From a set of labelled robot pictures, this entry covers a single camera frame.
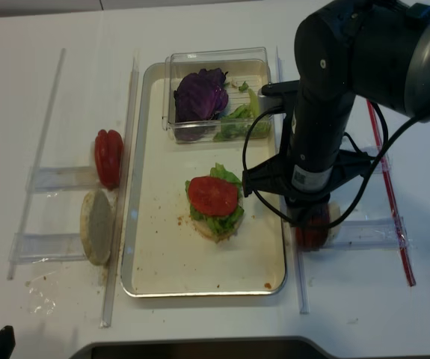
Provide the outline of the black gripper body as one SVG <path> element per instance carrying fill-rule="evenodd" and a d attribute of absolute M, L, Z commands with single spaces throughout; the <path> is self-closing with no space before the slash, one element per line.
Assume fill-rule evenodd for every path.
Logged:
<path fill-rule="evenodd" d="M 286 170 L 287 157 L 282 153 L 248 169 L 246 153 L 242 154 L 242 185 L 245 197 L 255 194 L 274 214 L 293 227 L 333 228 L 341 224 L 354 211 L 372 175 L 372 157 L 362 152 L 340 150 L 334 165 L 322 172 L 310 172 L 296 165 L 292 174 Z M 328 203 L 331 192 L 345 185 L 355 177 L 363 177 L 363 182 L 351 205 L 336 220 L 319 226 L 309 225 L 309 217 Z M 291 215 L 286 215 L 273 207 L 260 193 L 277 194 L 286 199 Z"/>

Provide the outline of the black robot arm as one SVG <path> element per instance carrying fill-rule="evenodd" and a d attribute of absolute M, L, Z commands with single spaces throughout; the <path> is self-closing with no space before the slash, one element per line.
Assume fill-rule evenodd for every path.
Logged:
<path fill-rule="evenodd" d="M 400 1 L 333 1 L 309 15 L 294 42 L 299 80 L 262 87 L 260 114 L 282 114 L 277 155 L 242 172 L 243 192 L 283 196 L 284 221 L 319 230 L 331 192 L 355 177 L 368 182 L 397 139 L 376 156 L 341 149 L 357 96 L 430 121 L 430 6 Z"/>

